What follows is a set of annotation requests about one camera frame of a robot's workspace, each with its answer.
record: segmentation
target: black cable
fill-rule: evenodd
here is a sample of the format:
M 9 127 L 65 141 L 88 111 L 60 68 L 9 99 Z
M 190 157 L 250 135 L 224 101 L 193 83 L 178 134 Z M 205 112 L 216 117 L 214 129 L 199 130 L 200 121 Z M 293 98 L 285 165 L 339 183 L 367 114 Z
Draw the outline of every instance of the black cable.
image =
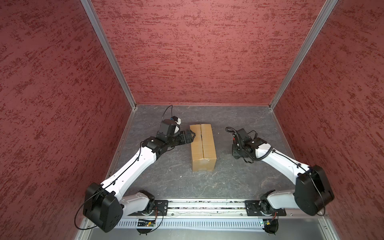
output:
M 155 229 L 152 229 L 151 231 L 147 232 L 146 234 L 148 234 L 148 233 L 150 233 L 150 232 L 153 232 L 154 230 L 158 229 L 159 226 L 163 223 L 163 220 L 164 220 L 164 213 L 162 212 L 162 210 L 158 209 L 157 207 L 156 207 L 156 210 L 157 210 L 157 211 L 160 211 L 160 212 L 161 212 L 161 215 L 163 216 L 163 217 L 161 218 L 161 222 L 160 222 L 159 225 L 157 225 L 157 227 L 156 227 Z
M 244 162 L 247 162 L 247 163 L 253 163 L 253 162 L 248 162 L 247 160 L 245 160 L 245 158 L 243 157 L 243 160 L 244 160 Z
M 273 150 L 273 147 L 270 147 L 269 149 L 268 149 L 268 151 L 264 154 L 264 155 L 262 155 L 261 157 L 253 157 L 249 152 L 247 152 L 247 151 L 244 151 L 248 156 L 249 156 L 249 158 L 250 159 L 252 159 L 253 161 L 261 161 L 261 160 L 263 160 L 264 158 L 266 158 L 271 152 L 272 152 L 272 150 Z
M 171 108 L 170 108 L 170 116 L 173 117 L 173 112 L 172 112 L 172 110 L 173 110 L 173 105 L 169 105 L 169 106 L 166 108 L 166 110 L 164 111 L 163 115 L 161 116 L 161 120 L 163 120 L 164 114 L 166 113 L 166 111 L 168 110 L 169 107 L 171 107 Z
M 94 196 L 98 195 L 98 194 L 101 193 L 103 190 L 105 190 L 107 187 L 109 187 L 109 186 L 115 184 L 116 181 L 117 181 L 117 179 L 118 179 L 119 177 L 121 177 L 121 175 L 122 175 L 123 173 L 125 173 L 125 171 L 127 171 L 128 168 L 130 168 L 136 161 L 139 160 L 139 157 L 140 157 L 140 154 L 141 154 L 141 144 L 142 144 L 142 143 L 143 143 L 143 142 L 140 142 L 139 155 L 137 156 L 137 158 L 135 159 L 135 161 L 133 161 L 133 163 L 132 163 L 131 165 L 129 165 L 129 166 L 128 166 L 128 167 L 127 167 L 127 168 L 126 168 L 120 175 L 118 175 L 118 177 L 115 178 L 115 180 L 113 180 L 108 186 L 106 186 L 105 188 L 101 189 L 101 190 L 98 191 L 97 193 L 93 194 L 90 198 L 88 198 L 87 200 L 85 200 L 85 201 L 83 202 L 83 204 L 81 204 L 81 206 L 79 207 L 79 209 L 77 210 L 77 212 L 76 212 L 76 214 L 75 214 L 75 216 L 74 216 L 74 226 L 75 226 L 78 230 L 88 230 L 88 229 L 92 229 L 92 228 L 97 227 L 97 226 L 93 226 L 93 227 L 90 227 L 90 228 L 79 228 L 79 227 L 77 226 L 77 224 L 76 224 L 76 217 L 77 217 L 77 215 L 78 215 L 78 213 L 79 213 L 81 207 L 84 206 L 84 204 L 85 204 L 86 202 L 88 202 L 89 200 L 91 200 Z
M 89 200 L 91 200 L 94 196 L 98 195 L 99 193 L 101 193 L 101 192 L 102 192 L 104 189 L 106 189 L 106 188 L 103 188 L 103 189 L 101 189 L 100 191 L 98 191 L 97 193 L 93 194 L 90 198 L 88 198 L 87 200 L 85 200 L 85 201 L 83 202 L 83 204 L 80 205 L 79 209 L 77 210 L 76 214 L 74 215 L 74 221 L 73 221 L 73 222 L 74 222 L 74 226 L 75 226 L 78 230 L 88 230 L 88 229 L 92 229 L 92 228 L 97 227 L 97 226 L 93 226 L 93 227 L 90 227 L 90 228 L 80 228 L 80 227 L 78 227 L 77 224 L 76 224 L 76 217 L 77 217 L 77 215 L 78 215 L 78 213 L 79 213 L 81 207 L 84 206 L 84 204 L 85 204 L 86 202 L 88 202 Z
M 157 211 L 160 211 L 160 212 L 161 212 L 161 215 L 162 215 L 163 217 L 161 218 L 161 222 L 160 222 L 160 224 L 157 225 L 157 227 L 156 227 L 155 229 L 151 230 L 150 232 L 153 232 L 154 230 L 158 229 L 159 226 L 163 223 L 163 220 L 164 220 L 164 213 L 162 212 L 162 210 L 158 209 L 157 207 L 156 207 L 156 210 L 157 210 Z
M 253 139 L 255 139 L 256 138 L 256 136 L 257 136 L 257 132 L 255 131 L 255 130 L 252 130 L 252 131 L 250 131 L 249 133 L 247 133 L 247 134 L 250 134 L 251 132 L 255 132 L 255 136 L 253 137 Z
M 169 151 L 173 150 L 174 148 L 175 148 L 175 147 L 171 148 L 170 150 L 167 150 L 167 152 L 169 152 Z
M 283 157 L 285 157 L 286 159 L 288 159 L 289 161 L 293 162 L 290 158 L 288 158 L 288 157 L 286 157 L 286 156 L 284 156 L 284 155 L 282 155 L 282 154 L 280 154 L 280 153 L 278 153 L 278 152 L 275 152 L 275 151 L 273 151 L 273 152 L 274 152 L 274 153 L 277 153 L 277 154 L 279 154 L 280 156 L 283 156 Z M 300 164 L 297 164 L 297 163 L 295 163 L 295 162 L 293 162 L 293 163 L 296 164 L 298 167 L 300 167 L 300 168 L 301 168 L 302 170 L 304 170 L 305 172 L 307 172 L 307 170 L 305 170 L 303 167 L 301 167 Z M 314 181 L 313 181 L 313 179 L 312 179 L 310 173 L 308 173 L 308 176 L 309 176 L 309 178 L 311 179 L 311 181 L 312 181 L 312 183 L 313 183 L 313 186 L 315 187 L 316 191 L 317 191 L 318 194 L 320 195 L 320 197 L 321 197 L 321 201 L 322 201 L 322 203 L 323 203 L 323 207 L 324 207 L 324 212 L 323 212 L 322 215 L 320 215 L 320 214 L 318 214 L 318 213 L 316 213 L 316 214 L 319 215 L 319 216 L 325 216 L 325 204 L 324 204 L 323 196 L 321 195 L 319 189 L 317 188 L 316 184 L 314 183 Z
M 263 156 L 261 156 L 261 157 L 256 157 L 256 156 L 255 156 L 255 157 L 254 157 L 254 156 L 252 156 L 249 152 L 247 152 L 247 151 L 244 150 L 245 147 L 244 147 L 244 145 L 243 145 L 243 142 L 240 140 L 239 133 L 238 133 L 233 127 L 226 127 L 226 128 L 225 128 L 225 131 L 227 131 L 227 132 L 231 132 L 231 133 L 233 134 L 234 138 L 236 139 L 236 142 L 239 143 L 241 149 L 243 149 L 243 151 L 244 151 L 244 152 L 248 155 L 248 157 L 249 157 L 250 159 L 252 159 L 253 161 L 261 161 L 261 160 L 263 160 L 263 159 L 266 158 L 266 157 L 272 152 L 272 150 L 273 150 L 273 147 L 270 147 L 270 148 L 268 149 L 268 151 L 267 151 Z

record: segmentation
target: marble-pattern floor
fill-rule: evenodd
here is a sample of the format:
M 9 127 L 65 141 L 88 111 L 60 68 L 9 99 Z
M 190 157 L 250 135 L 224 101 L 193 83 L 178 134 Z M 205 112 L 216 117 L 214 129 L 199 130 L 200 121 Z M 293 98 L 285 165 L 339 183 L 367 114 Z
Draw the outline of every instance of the marble-pattern floor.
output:
M 155 136 L 167 106 L 140 105 L 118 160 L 122 167 L 139 149 L 139 143 Z M 131 185 L 127 195 L 146 190 L 156 198 L 259 198 L 269 190 L 294 188 L 284 175 L 260 161 L 253 164 L 231 155 L 232 135 L 225 127 L 255 130 L 277 150 L 286 153 L 268 107 L 178 106 L 173 115 L 182 119 L 181 130 L 189 125 L 212 125 L 217 161 L 211 172 L 192 172 L 190 145 L 176 146 L 149 166 Z M 170 109 L 164 117 L 171 117 Z

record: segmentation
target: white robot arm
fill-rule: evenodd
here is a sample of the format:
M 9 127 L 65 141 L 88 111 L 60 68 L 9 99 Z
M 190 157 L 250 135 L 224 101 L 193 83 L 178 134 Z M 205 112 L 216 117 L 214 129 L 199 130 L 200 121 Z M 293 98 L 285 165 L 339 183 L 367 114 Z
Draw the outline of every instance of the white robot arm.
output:
M 147 191 L 122 198 L 136 178 L 168 148 L 191 143 L 195 133 L 180 131 L 178 117 L 165 119 L 156 137 L 144 140 L 137 153 L 114 175 L 101 184 L 92 183 L 86 190 L 83 215 L 104 232 L 112 230 L 123 215 L 154 208 L 154 196 Z
M 177 117 L 161 122 L 156 137 L 144 140 L 136 154 L 114 175 L 101 184 L 92 183 L 86 190 L 83 214 L 104 232 L 112 230 L 123 215 L 154 208 L 154 196 L 144 190 L 123 198 L 130 185 L 169 147 L 191 143 L 195 133 L 180 131 L 181 120 Z M 255 210 L 271 215 L 281 208 L 300 208 L 315 215 L 334 199 L 332 189 L 322 168 L 302 164 L 271 147 L 255 135 L 252 139 L 244 129 L 226 128 L 233 134 L 232 155 L 245 162 L 264 161 L 291 182 L 295 189 L 269 191 L 260 198 Z
M 257 133 L 252 139 L 243 128 L 235 130 L 227 127 L 225 130 L 233 135 L 232 155 L 236 159 L 243 158 L 248 163 L 268 163 L 295 184 L 295 189 L 267 192 L 261 196 L 259 206 L 255 210 L 264 215 L 271 215 L 281 208 L 300 208 L 306 214 L 314 216 L 334 199 L 331 186 L 321 167 L 310 167 L 284 155 L 258 138 Z

